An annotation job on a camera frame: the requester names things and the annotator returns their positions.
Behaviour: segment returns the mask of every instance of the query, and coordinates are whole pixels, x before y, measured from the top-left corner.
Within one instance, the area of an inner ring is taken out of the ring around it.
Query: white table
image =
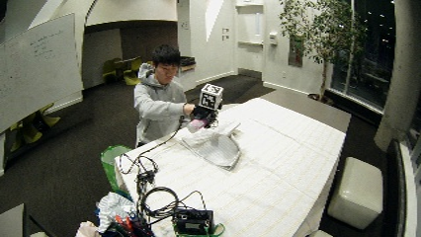
[[[235,168],[226,171],[196,157],[180,144],[184,129],[145,154],[158,165],[156,185],[174,190],[178,198],[200,191],[214,223],[226,227],[223,236],[305,236],[319,225],[345,133],[263,99],[218,116],[220,123],[233,120],[241,123],[234,132],[242,152]],[[130,151],[129,157],[162,141]],[[121,164],[116,159],[116,167],[129,165],[128,159]],[[121,175],[133,199],[136,175],[137,170]],[[156,207],[168,204],[158,198],[149,201]],[[185,204],[202,208],[200,196]],[[173,236],[170,218],[154,224],[153,231],[156,236]]]

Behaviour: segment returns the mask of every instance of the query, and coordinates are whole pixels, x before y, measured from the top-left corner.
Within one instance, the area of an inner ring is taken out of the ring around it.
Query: camera
[[[172,218],[177,234],[209,235],[213,233],[213,211],[177,208]]]

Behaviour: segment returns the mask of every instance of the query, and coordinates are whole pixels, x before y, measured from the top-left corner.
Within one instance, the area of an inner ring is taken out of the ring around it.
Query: cable
[[[153,148],[150,148],[149,150],[144,151],[144,152],[137,156],[136,160],[132,160],[130,157],[129,157],[125,153],[120,155],[120,157],[118,157],[118,159],[120,159],[120,162],[118,162],[118,169],[120,169],[120,172],[121,172],[124,175],[128,175],[128,174],[132,172],[134,165],[137,165],[137,167],[140,168],[138,164],[141,164],[140,160],[141,160],[142,157],[145,157],[146,159],[149,159],[149,160],[152,161],[152,159],[150,159],[149,157],[144,156],[144,154],[148,153],[148,152],[150,152],[152,150],[157,149],[160,146],[162,146],[164,144],[166,144],[166,143],[173,139],[173,137],[176,136],[176,134],[177,134],[178,131],[181,130],[182,120],[184,120],[184,116],[181,116],[180,119],[178,119],[178,128],[176,129],[176,131],[174,131],[174,133],[172,134],[170,138],[169,138],[166,141],[164,141],[162,143],[160,143],[158,145],[156,145],[156,146],[154,146]],[[122,170],[122,167],[121,167],[121,156],[125,156],[125,157],[129,159],[129,161],[132,162],[132,165],[130,165],[130,168],[129,168],[128,171],[124,171],[124,170]]]
[[[189,193],[189,195],[180,200],[180,203],[182,203],[184,200],[186,200],[194,193],[198,193],[200,194],[200,198],[201,198],[201,203],[202,203],[202,207],[204,209],[206,210],[206,204],[205,204],[205,201],[204,201],[204,198],[202,198],[202,194],[198,192],[198,191],[193,191],[192,193]]]
[[[148,199],[148,196],[156,192],[169,193],[173,196],[173,201],[166,206],[161,207],[160,209],[150,210],[149,206],[146,205],[146,199]],[[142,197],[141,213],[145,212],[146,216],[156,218],[157,221],[154,221],[153,223],[157,223],[158,221],[161,221],[162,219],[165,219],[173,215],[174,210],[177,209],[177,204],[178,204],[178,197],[177,197],[174,191],[166,187],[156,187]]]

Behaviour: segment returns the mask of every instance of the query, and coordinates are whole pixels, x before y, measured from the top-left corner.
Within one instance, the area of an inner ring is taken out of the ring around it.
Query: hand
[[[184,114],[189,116],[189,114],[192,114],[193,110],[194,110],[194,105],[192,104],[185,104],[182,107],[184,110]]]

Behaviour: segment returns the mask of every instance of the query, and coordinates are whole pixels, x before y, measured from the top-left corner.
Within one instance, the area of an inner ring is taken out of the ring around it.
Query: man
[[[153,65],[144,63],[134,88],[134,108],[140,113],[137,147],[186,126],[194,105],[185,103],[184,90],[173,81],[180,51],[164,44],[153,51]]]

